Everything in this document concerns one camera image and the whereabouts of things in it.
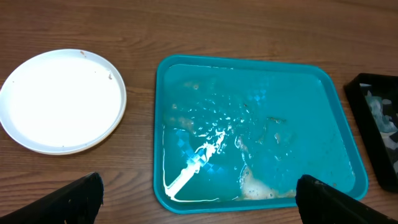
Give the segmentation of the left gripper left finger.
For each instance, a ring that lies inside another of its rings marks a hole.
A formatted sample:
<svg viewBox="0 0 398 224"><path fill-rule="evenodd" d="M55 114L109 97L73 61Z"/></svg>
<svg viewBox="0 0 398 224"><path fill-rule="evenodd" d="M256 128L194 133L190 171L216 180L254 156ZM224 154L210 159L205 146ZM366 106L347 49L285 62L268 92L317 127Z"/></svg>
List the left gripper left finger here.
<svg viewBox="0 0 398 224"><path fill-rule="evenodd" d="M23 208L1 217L14 224L94 224L103 204L104 185L97 172L48 194Z"/></svg>

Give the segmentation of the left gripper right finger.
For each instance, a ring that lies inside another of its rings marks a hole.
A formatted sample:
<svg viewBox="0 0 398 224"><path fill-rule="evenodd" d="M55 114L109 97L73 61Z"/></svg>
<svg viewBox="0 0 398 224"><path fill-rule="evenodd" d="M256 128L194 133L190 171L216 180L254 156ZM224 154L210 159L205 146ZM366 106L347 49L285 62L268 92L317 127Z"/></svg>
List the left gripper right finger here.
<svg viewBox="0 0 398 224"><path fill-rule="evenodd" d="M297 181L295 201L303 224L397 224L397 220L307 174Z"/></svg>

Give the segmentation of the white plate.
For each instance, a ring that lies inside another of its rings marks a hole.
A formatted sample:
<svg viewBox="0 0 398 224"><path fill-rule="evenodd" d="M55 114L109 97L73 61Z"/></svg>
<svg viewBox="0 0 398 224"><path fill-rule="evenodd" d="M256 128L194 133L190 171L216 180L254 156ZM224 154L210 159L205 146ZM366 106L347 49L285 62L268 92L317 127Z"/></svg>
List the white plate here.
<svg viewBox="0 0 398 224"><path fill-rule="evenodd" d="M74 154L110 136L126 103L124 80L108 60L85 50L53 50L28 59L7 77L1 126L31 151Z"/></svg>

